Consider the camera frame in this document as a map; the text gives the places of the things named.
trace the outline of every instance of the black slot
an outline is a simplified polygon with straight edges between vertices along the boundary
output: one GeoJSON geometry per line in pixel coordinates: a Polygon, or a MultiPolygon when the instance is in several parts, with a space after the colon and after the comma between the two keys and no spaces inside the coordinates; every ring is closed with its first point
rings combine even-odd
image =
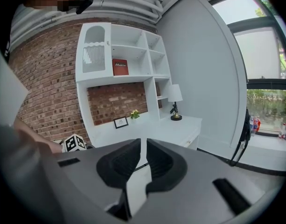
{"type": "Polygon", "coordinates": [[[77,162],[80,162],[80,160],[78,158],[71,158],[71,159],[58,161],[58,164],[60,167],[65,167],[65,166],[69,166],[69,165],[77,163],[77,162]]]}
{"type": "Polygon", "coordinates": [[[216,179],[212,183],[236,215],[251,206],[227,179],[216,179]]]}

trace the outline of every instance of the small picture frame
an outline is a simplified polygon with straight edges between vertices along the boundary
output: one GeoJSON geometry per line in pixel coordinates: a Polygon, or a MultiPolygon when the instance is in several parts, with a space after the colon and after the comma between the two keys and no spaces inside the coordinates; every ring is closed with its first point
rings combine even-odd
{"type": "Polygon", "coordinates": [[[115,124],[116,129],[128,126],[127,118],[122,117],[119,119],[114,119],[114,124],[115,124]]]}

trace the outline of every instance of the black lamp base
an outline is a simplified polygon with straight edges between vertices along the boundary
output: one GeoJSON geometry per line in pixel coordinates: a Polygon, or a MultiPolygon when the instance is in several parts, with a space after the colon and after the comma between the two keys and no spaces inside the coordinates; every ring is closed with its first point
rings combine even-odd
{"type": "Polygon", "coordinates": [[[175,118],[174,115],[171,116],[171,120],[173,121],[179,121],[179,120],[182,120],[182,116],[179,115],[179,118],[175,118]]]}

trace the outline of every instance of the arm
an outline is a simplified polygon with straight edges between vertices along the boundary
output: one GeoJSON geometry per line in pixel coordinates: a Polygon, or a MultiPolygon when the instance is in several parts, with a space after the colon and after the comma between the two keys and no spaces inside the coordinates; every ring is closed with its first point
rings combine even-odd
{"type": "Polygon", "coordinates": [[[50,147],[52,153],[54,154],[62,152],[61,145],[53,141],[47,140],[44,137],[40,136],[17,117],[15,118],[15,121],[14,121],[14,129],[16,131],[23,131],[24,133],[28,134],[30,138],[32,138],[35,142],[47,144],[50,147]]]}

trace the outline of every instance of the window frame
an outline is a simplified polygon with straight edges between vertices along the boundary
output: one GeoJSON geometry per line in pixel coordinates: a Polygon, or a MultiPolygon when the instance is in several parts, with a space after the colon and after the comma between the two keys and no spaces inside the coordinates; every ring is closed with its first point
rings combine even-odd
{"type": "MultiPolygon", "coordinates": [[[[213,6],[222,1],[225,1],[225,0],[211,0],[209,1],[209,3],[213,6]]],[[[256,28],[272,27],[277,33],[279,40],[282,43],[282,46],[284,48],[285,55],[286,55],[286,37],[278,21],[276,20],[275,16],[271,13],[271,11],[267,8],[267,6],[261,0],[254,0],[254,1],[266,14],[265,17],[258,17],[258,18],[251,18],[251,19],[246,19],[242,21],[237,21],[234,23],[230,23],[227,26],[229,27],[233,36],[235,33],[241,32],[241,31],[246,31],[246,30],[251,30],[251,29],[256,29],[256,28]]],[[[286,91],[286,79],[265,79],[265,78],[264,79],[248,79],[245,66],[244,66],[244,70],[246,74],[246,87],[248,90],[262,89],[262,90],[285,90],[286,91]]],[[[268,136],[268,137],[278,136],[277,134],[270,134],[270,133],[264,133],[264,132],[258,132],[257,134],[268,136]]]]}

